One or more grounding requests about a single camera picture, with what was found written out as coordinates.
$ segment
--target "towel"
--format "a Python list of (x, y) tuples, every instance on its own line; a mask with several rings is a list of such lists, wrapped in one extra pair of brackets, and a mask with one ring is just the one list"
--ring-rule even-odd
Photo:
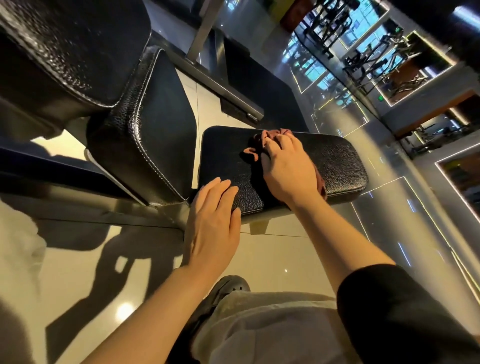
[[(269, 137), (272, 140), (275, 140), (277, 143), (276, 136), (280, 134), (291, 134), (292, 131), (289, 129), (280, 129), (280, 130), (263, 130), (261, 133), (256, 134), (253, 136), (253, 145), (252, 147), (245, 148), (243, 152), (245, 154), (251, 154), (253, 155), (253, 161), (258, 162), (260, 159), (260, 154), (262, 152), (266, 153), (268, 155), (267, 150), (265, 149), (266, 145), (266, 138)], [(317, 166), (312, 162), (313, 168), (315, 168), (315, 175), (317, 176), (317, 189), (319, 194), (324, 198), (324, 200), (327, 199), (327, 193), (325, 190), (325, 181), (320, 175)]]

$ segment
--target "leather upholstery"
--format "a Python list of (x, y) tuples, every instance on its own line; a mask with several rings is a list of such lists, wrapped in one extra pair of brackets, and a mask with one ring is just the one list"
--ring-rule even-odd
[(95, 161), (149, 205), (180, 203), (192, 192), (197, 124), (166, 52), (147, 47), (120, 102), (92, 117)]
[[(261, 163), (251, 163), (252, 156), (242, 153), (251, 137), (259, 132), (261, 130), (225, 126), (205, 130), (198, 185), (205, 185), (215, 177), (230, 179), (239, 187), (234, 208), (240, 207), (243, 216), (266, 211), (282, 215), (278, 210), (286, 207), (268, 191)], [(367, 186), (365, 168), (348, 140), (326, 134), (293, 134), (301, 140), (325, 179), (329, 204), (352, 201)]]
[(141, 0), (3, 1), (2, 121), (5, 108), (61, 125), (113, 107), (150, 31)]

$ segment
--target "forearm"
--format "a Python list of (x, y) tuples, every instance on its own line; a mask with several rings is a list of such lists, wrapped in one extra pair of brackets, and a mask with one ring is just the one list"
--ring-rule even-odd
[(395, 264), (319, 194), (299, 198), (290, 208), (310, 237), (335, 292), (343, 279), (356, 269), (374, 264)]
[(212, 277), (188, 266), (175, 269), (84, 364), (164, 363), (181, 330), (214, 282)]

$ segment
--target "black sleeve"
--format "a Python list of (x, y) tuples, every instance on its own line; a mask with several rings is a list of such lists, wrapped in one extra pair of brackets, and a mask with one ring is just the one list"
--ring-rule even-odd
[(338, 314), (364, 364), (480, 363), (480, 346), (402, 268), (379, 264), (351, 273)]

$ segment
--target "shoe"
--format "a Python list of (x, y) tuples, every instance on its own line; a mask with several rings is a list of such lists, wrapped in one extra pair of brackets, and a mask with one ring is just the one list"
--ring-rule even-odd
[(190, 343), (200, 326), (213, 314), (220, 301), (233, 291), (250, 292), (246, 280), (240, 276), (225, 276), (212, 288), (208, 296), (200, 302), (168, 355), (168, 364), (193, 364), (199, 361), (192, 358)]

